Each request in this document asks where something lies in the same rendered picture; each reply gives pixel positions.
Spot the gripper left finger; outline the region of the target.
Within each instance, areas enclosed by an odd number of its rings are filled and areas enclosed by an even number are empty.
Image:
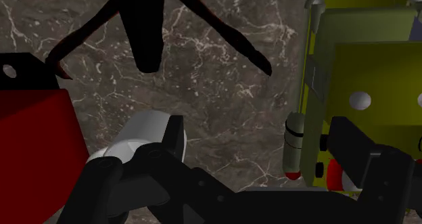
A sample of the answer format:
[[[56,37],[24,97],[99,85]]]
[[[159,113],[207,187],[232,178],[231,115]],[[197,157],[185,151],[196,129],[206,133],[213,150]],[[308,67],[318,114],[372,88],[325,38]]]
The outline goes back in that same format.
[[[57,224],[123,224],[148,207],[162,224],[231,224],[233,191],[181,160],[183,117],[169,118],[163,140],[136,149],[126,163],[114,156],[89,161]]]

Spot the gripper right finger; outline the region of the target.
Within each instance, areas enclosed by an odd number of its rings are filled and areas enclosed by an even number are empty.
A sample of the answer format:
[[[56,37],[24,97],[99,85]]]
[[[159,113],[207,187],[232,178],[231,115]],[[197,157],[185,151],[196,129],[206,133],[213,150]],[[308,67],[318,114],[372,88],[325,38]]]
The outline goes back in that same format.
[[[388,145],[376,144],[343,116],[331,120],[327,148],[362,191],[353,200],[356,224],[402,224],[417,164]]]

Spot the white cylinder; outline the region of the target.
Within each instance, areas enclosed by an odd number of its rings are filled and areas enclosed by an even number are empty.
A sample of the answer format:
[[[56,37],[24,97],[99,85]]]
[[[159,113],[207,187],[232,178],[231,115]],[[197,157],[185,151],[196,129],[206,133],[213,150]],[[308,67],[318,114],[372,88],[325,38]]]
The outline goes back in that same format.
[[[149,143],[164,143],[170,134],[175,134],[177,138],[166,149],[183,162],[187,146],[184,118],[159,110],[134,114],[109,146],[91,154],[87,160],[113,156],[125,164],[133,158],[137,148]]]

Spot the yellow green toy vehicle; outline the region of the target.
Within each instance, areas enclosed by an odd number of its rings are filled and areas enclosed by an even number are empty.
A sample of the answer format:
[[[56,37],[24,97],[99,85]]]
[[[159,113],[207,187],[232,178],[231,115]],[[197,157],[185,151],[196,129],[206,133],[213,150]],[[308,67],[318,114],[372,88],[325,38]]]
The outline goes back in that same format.
[[[357,192],[325,145],[344,116],[422,163],[422,0],[306,0],[298,107],[285,122],[284,175]]]

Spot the red and black box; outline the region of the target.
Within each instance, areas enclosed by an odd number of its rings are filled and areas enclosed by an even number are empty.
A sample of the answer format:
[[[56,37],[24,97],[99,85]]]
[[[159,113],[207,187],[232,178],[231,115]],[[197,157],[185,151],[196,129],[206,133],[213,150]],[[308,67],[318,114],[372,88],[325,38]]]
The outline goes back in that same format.
[[[69,93],[31,53],[0,53],[0,224],[43,224],[89,157]]]

